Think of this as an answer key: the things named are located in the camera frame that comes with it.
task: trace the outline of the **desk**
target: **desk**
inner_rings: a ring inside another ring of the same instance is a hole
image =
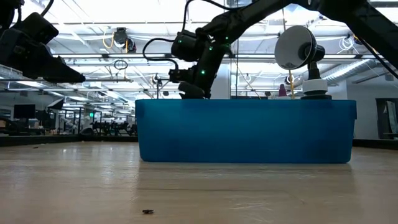
[[[395,223],[397,160],[354,148],[343,165],[168,164],[142,162],[131,142],[4,147],[0,213],[40,224]]]

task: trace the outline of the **industrial ceiling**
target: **industrial ceiling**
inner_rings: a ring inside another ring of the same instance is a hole
[[[250,2],[248,0],[215,1],[228,7],[243,6]],[[396,13],[398,1],[371,2],[390,20],[398,22]],[[22,8],[22,19],[31,12],[42,11],[47,3],[48,0],[26,0]],[[152,81],[154,75],[167,78],[172,64],[148,62],[142,57],[142,48],[154,37],[173,39],[176,36],[182,28],[185,3],[186,0],[57,0],[45,16],[60,31],[58,37],[49,43],[49,47],[54,55],[61,55],[69,66],[83,73],[89,81],[83,84],[55,86],[42,81],[19,80],[8,83],[8,88],[48,90],[58,96],[80,97],[74,101],[85,101],[84,98],[86,98],[87,101],[101,102],[103,94],[99,95],[98,89],[102,89],[105,96],[121,103],[132,103],[136,99],[155,97],[156,86]],[[194,31],[223,12],[223,9],[207,2],[193,1],[188,8],[187,29]],[[238,94],[246,90],[262,92],[277,90],[284,82],[288,71],[278,67],[273,58],[277,38],[284,31],[284,20],[286,29],[294,25],[308,27],[314,33],[318,43],[324,46],[327,56],[319,63],[320,70],[324,74],[336,67],[343,69],[344,66],[373,58],[367,56],[369,52],[363,46],[354,43],[352,33],[345,24],[331,21],[318,12],[290,5],[283,12],[276,12],[250,27],[239,42],[232,45],[235,58],[239,58],[239,69],[237,69],[235,59],[228,56],[223,63],[231,67],[232,81],[236,80],[236,75],[239,77],[238,86],[234,83],[231,85],[231,89],[239,90]],[[112,33],[118,27],[127,29],[128,36],[136,43],[136,54],[126,55],[115,45],[110,49],[105,47],[105,45],[111,45]],[[148,47],[147,53],[169,57],[170,47],[170,43],[154,42]],[[368,58],[356,57],[356,55],[366,55]],[[128,64],[127,69],[119,71],[114,68],[113,63],[119,59]],[[188,68],[192,66],[192,63],[179,61],[179,65],[180,68]],[[367,63],[365,65],[368,69],[347,78],[355,83],[355,81],[366,79],[367,76],[374,76],[380,82],[386,82],[375,76],[375,73],[382,73],[379,65],[375,64],[373,67]],[[306,68],[301,68],[292,72],[295,78],[301,79],[305,71]],[[2,67],[0,72],[3,80],[22,79],[17,71],[6,70]],[[162,98],[179,98],[176,84],[163,85],[162,90],[168,90],[170,93],[168,96],[161,95]]]

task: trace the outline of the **small debris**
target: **small debris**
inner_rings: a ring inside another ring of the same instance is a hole
[[[146,210],[143,210],[142,211],[144,214],[153,214],[154,213],[154,211],[153,210],[151,210],[151,209],[146,209]]]

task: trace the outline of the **pipe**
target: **pipe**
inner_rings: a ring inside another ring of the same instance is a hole
[[[338,83],[357,74],[366,72],[369,69],[375,68],[377,65],[377,60],[360,60],[358,62],[354,62],[348,65],[337,66],[325,73],[322,73],[321,77],[325,79],[328,84]]]
[[[391,73],[388,72],[388,71],[383,72],[383,73],[381,73],[381,74],[375,73],[375,74],[372,74],[372,75],[370,75],[370,76],[368,76],[368,77],[364,77],[364,78],[361,78],[361,79],[359,79],[359,80],[355,80],[355,81],[353,81],[353,84],[360,84],[360,83],[363,83],[363,82],[372,80],[372,79],[374,79],[374,78],[383,77],[383,76],[389,75],[389,74],[391,74]]]
[[[19,82],[19,81],[29,81],[29,82],[46,82],[44,79],[36,79],[36,80],[29,80],[29,79],[18,79],[18,78],[8,78],[8,79],[0,79],[0,82]],[[133,82],[134,80],[130,79],[88,79],[84,82]]]
[[[337,66],[339,66],[339,65],[331,66],[325,70],[321,69],[320,73],[322,74],[325,72],[329,72],[330,70],[336,68]],[[303,85],[304,81],[306,81],[306,80],[308,80],[308,70],[301,73],[297,77],[295,77],[294,82],[293,82],[294,88],[296,89],[296,88],[300,87],[301,85]]]
[[[22,76],[22,72],[0,64],[0,75],[8,77],[8,78],[14,78],[14,77],[17,78],[17,77]]]

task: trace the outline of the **pink object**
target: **pink object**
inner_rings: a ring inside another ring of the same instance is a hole
[[[280,84],[280,87],[279,87],[279,97],[281,97],[281,96],[287,96],[285,85],[283,85],[283,84]]]

